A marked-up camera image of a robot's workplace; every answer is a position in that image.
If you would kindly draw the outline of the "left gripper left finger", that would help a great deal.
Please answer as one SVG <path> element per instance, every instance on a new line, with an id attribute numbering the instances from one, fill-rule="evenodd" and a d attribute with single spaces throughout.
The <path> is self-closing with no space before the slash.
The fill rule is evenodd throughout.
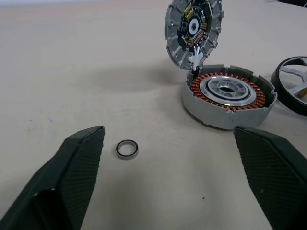
<path id="1" fill-rule="evenodd" d="M 67 137 L 0 220 L 0 230 L 80 230 L 95 187 L 104 126 Z"/>

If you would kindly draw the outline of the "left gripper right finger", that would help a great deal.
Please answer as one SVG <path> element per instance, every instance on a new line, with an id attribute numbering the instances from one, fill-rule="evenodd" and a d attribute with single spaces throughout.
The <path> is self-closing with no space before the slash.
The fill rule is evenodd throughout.
<path id="1" fill-rule="evenodd" d="M 273 230 L 307 230 L 307 159 L 285 138 L 237 126 L 249 187 Z"/>

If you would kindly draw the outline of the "silver motor stator housing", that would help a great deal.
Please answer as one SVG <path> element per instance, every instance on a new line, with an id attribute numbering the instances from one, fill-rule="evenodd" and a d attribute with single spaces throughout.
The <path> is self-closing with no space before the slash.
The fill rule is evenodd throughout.
<path id="1" fill-rule="evenodd" d="M 205 125 L 224 130 L 259 126 L 276 101 L 269 81 L 236 66 L 202 66 L 188 73 L 183 87 L 187 111 Z"/>

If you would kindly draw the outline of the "black rotor ring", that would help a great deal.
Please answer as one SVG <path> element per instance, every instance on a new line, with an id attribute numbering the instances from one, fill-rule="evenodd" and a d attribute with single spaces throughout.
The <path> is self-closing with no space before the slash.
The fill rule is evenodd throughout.
<path id="1" fill-rule="evenodd" d="M 307 114 L 307 102 L 303 102 L 298 96 L 299 94 L 307 91 L 307 71 L 301 72 L 295 69 L 290 69 L 287 67 L 288 65 L 300 65 L 307 68 L 307 57 L 297 56 L 283 60 L 273 72 L 271 76 L 271 83 L 274 85 L 275 91 L 278 93 L 278 99 L 283 105 L 296 113 Z M 295 76 L 298 76 L 303 83 L 292 89 L 287 89 L 282 84 L 280 72 L 294 74 Z"/>

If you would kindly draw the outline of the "motor cover with circuit board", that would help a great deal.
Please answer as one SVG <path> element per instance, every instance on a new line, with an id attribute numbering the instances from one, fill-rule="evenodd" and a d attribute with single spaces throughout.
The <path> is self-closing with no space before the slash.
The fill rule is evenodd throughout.
<path id="1" fill-rule="evenodd" d="M 173 0 L 164 32 L 173 63 L 184 70 L 200 68 L 217 48 L 223 17 L 222 0 Z"/>

